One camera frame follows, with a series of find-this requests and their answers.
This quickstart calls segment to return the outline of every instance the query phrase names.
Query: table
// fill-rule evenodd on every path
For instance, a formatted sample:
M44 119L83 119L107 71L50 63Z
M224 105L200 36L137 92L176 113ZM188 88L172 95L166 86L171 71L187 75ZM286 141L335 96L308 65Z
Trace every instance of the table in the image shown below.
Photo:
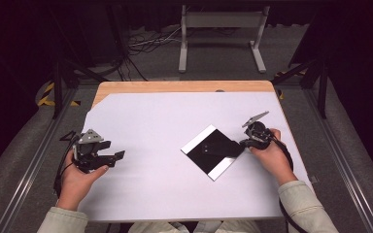
M250 102L258 107L248 108ZM270 82L100 84L83 131L92 128L112 141L99 154L126 153L94 184L79 211L99 222L281 217L278 185L248 150L215 181L181 152L208 123L231 140L245 139L241 125L266 105L270 114L262 122L282 131L294 173L312 188Z

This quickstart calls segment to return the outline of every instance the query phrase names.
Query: cable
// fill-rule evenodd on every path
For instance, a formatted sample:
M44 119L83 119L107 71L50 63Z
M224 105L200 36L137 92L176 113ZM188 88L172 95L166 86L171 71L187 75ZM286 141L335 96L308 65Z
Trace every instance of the cable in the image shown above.
M270 139L272 141L274 141L277 146L283 151L284 155L286 156L287 160L288 160L288 163L289 163L289 167L290 167L290 170L293 171L293 162L292 162L292 158L290 156L290 153L287 149L287 146L281 142L280 140L278 140L275 136L272 136L270 137ZM299 226L293 219L292 217L288 214L287 210L284 208L284 205L283 203L281 202L281 199L279 200L279 203L280 203L280 209L281 209L281 213L283 214L283 216L285 217L286 219L286 225L287 225L287 232L288 231L288 224L290 224L293 228L295 228L298 232L300 233L307 233L307 231L305 231L304 229L302 229L301 226Z
M65 170L67 168L69 168L72 164L74 164L73 162L71 162L70 164L68 164L67 166L65 166L65 168L62 170L62 172L60 173L60 176L62 177L63 173L65 172Z
M121 80L122 82L126 81L125 76L123 75L123 73L122 73L120 67L117 69L117 72L118 72L118 74L119 74L119 76L120 76L120 80Z
M141 35L133 36L132 38L134 38L135 41L128 45L128 49L130 51L134 51L134 52L130 53L129 55L137 55L141 52L152 52L152 51L156 50L157 48L159 48L160 46L166 45L166 44L171 43L173 41L181 42L180 40L174 39L175 37L178 36L180 29L181 29L181 27L177 28L176 30L170 32L167 35L164 35L163 33L160 33L160 34L158 34L158 36L156 36L157 34L153 33L150 36L149 39L142 40L142 41L139 41L139 40L136 39L137 36L141 36Z
M134 66L135 70L138 72L138 74L142 77L142 79L144 79L145 81L148 81L147 78L145 78L141 72L138 70L138 67L136 67L135 63L131 60L131 58L127 57L127 59L129 60L129 62Z
M109 223L109 224L108 224L108 227L107 227L107 230L105 231L105 233L109 233L109 232L110 232L110 230L111 230L111 226L112 226L112 224Z
M65 169L68 166L71 165L71 164L69 164L67 167L65 167L65 169L62 170L63 163L65 162L66 155L68 154L71 147L80 139L80 137L78 135L75 135L76 134L75 131L71 131L71 132L73 133L74 136L72 137L71 141L69 142L68 147L66 148L65 152L62 155L62 158L59 162L58 169L56 171L55 181L53 182L53 190L56 193L58 198L59 198L60 192L62 190L62 174L65 171Z
M124 61L125 61L126 69L128 70L128 78L129 78L130 81L132 81L132 79L131 79L131 69L129 69L129 67L128 67L127 59L125 59Z

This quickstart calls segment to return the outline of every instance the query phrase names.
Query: white table surface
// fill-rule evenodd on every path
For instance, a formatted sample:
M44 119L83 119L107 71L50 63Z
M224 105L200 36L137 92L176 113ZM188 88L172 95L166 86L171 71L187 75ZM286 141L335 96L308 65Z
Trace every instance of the white table surface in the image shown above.
M110 94L86 116L93 129L123 160L95 182L79 211L91 221L133 222L282 216L278 185L245 150L212 181L181 148L212 124L231 140L246 139L250 117L282 131L298 179L311 188L276 93L163 92Z

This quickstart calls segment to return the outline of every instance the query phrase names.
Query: sleeve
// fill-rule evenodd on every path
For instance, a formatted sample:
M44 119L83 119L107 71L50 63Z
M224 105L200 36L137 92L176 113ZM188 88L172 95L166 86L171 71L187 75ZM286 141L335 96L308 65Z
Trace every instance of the sleeve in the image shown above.
M52 207L47 212L38 233L82 233L85 232L86 225L86 214Z
M278 189L288 215L307 232L338 232L321 202L302 181L285 183ZM289 225L289 232L297 232Z

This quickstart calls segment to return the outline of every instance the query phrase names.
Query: left hand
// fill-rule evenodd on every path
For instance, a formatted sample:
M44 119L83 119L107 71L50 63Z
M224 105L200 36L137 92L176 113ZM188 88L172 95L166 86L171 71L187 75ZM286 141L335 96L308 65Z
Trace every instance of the left hand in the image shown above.
M73 151L69 150L65 157L65 166L72 163ZM86 174L74 164L67 167L62 175L62 191L56 207L76 211L81 201L89 193L92 184L108 171L108 166L104 165L95 171Z

